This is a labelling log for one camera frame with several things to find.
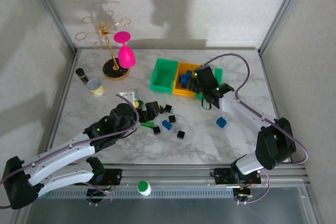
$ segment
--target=black cylinder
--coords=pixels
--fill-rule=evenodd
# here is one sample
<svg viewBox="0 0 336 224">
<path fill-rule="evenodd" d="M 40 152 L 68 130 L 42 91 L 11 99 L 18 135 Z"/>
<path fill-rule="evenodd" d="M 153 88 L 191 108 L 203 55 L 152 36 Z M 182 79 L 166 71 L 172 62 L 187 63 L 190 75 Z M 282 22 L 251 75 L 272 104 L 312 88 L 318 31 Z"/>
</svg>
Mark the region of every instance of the black cylinder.
<svg viewBox="0 0 336 224">
<path fill-rule="evenodd" d="M 77 68 L 76 74 L 85 85 L 88 83 L 89 79 L 82 68 Z"/>
</svg>

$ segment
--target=pink wine glass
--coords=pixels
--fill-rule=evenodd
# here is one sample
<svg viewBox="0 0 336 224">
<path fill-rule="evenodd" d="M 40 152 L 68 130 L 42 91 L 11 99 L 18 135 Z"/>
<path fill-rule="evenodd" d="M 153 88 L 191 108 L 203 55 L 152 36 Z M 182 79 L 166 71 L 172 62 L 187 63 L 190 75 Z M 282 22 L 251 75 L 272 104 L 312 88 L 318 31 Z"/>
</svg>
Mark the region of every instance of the pink wine glass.
<svg viewBox="0 0 336 224">
<path fill-rule="evenodd" d="M 131 68 L 137 62 L 133 50 L 125 44 L 130 39 L 131 34 L 126 31 L 120 31 L 114 35 L 114 41 L 122 44 L 118 53 L 119 64 L 122 68 Z"/>
</svg>

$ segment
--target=white wall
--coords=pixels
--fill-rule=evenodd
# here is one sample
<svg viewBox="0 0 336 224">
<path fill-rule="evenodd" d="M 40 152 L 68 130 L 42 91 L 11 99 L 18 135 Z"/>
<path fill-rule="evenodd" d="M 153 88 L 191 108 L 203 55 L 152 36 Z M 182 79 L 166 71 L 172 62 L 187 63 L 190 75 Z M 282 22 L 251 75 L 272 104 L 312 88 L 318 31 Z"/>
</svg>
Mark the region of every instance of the white wall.
<svg viewBox="0 0 336 224">
<path fill-rule="evenodd" d="M 335 223 L 336 0 L 295 0 L 263 56 L 280 114 L 307 147 L 326 224 Z"/>
<path fill-rule="evenodd" d="M 71 39 L 92 47 L 91 35 L 74 40 L 80 31 L 93 31 L 80 20 L 92 15 L 99 22 L 104 10 L 114 10 L 113 22 L 130 17 L 126 29 L 133 48 L 256 47 L 264 38 L 283 0 L 52 0 Z"/>
<path fill-rule="evenodd" d="M 39 0 L 0 0 L 0 173 L 45 141 L 71 53 Z M 8 205 L 4 187 L 1 206 Z M 8 223 L 12 210 L 0 210 Z"/>
</svg>

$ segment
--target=marble surface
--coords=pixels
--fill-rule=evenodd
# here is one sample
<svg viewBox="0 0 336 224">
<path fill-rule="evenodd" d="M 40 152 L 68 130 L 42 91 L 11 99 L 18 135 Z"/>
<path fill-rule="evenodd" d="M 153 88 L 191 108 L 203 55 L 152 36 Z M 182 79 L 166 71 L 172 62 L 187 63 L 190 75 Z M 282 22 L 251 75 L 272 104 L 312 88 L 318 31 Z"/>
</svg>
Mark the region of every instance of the marble surface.
<svg viewBox="0 0 336 224">
<path fill-rule="evenodd" d="M 121 81 L 111 81 L 104 77 L 103 64 L 110 59 L 106 50 L 84 49 L 81 51 L 77 67 L 82 67 L 88 78 L 100 78 L 105 93 L 94 97 L 82 84 L 76 74 L 72 76 L 71 86 L 61 115 L 53 146 L 58 146 L 90 124 L 98 121 L 121 102 L 116 93 L 136 88 L 139 98 L 144 102 L 158 101 L 165 106 L 170 104 L 177 122 L 173 130 L 162 126 L 170 114 L 159 114 L 154 123 L 161 128 L 161 134 L 154 135 L 149 128 L 138 125 L 138 130 L 130 137 L 95 156 L 105 164 L 229 164 L 236 158 L 255 150 L 256 137 L 233 116 L 216 108 L 208 111 L 201 107 L 200 100 L 179 95 L 151 91 L 150 78 L 157 58 L 202 64 L 207 60 L 229 52 L 223 50 L 135 50 L 137 64 L 129 75 Z M 256 108 L 275 115 L 268 92 L 261 63 L 254 50 L 231 51 L 241 54 L 248 61 L 251 76 L 241 90 L 242 100 Z M 213 62 L 223 69 L 223 82 L 237 88 L 246 77 L 244 63 L 235 57 L 224 57 Z M 225 128 L 217 126 L 216 120 L 222 116 L 228 121 Z M 177 132 L 185 132 L 183 140 L 176 137 Z"/>
</svg>

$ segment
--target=yellow plastic bin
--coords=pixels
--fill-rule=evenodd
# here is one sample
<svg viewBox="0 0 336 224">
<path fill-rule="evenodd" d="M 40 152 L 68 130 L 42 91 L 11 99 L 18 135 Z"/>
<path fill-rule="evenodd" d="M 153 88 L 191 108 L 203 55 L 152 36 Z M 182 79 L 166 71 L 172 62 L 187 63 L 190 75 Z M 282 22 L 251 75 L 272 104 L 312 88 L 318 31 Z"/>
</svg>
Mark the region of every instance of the yellow plastic bin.
<svg viewBox="0 0 336 224">
<path fill-rule="evenodd" d="M 182 88 L 181 82 L 179 81 L 179 76 L 186 74 L 188 70 L 193 72 L 192 77 L 195 77 L 194 70 L 198 68 L 200 65 L 191 64 L 187 62 L 179 62 L 175 79 L 174 79 L 174 87 L 173 87 L 173 94 L 184 95 L 186 97 L 195 97 L 196 93 L 189 91 L 188 89 Z"/>
</svg>

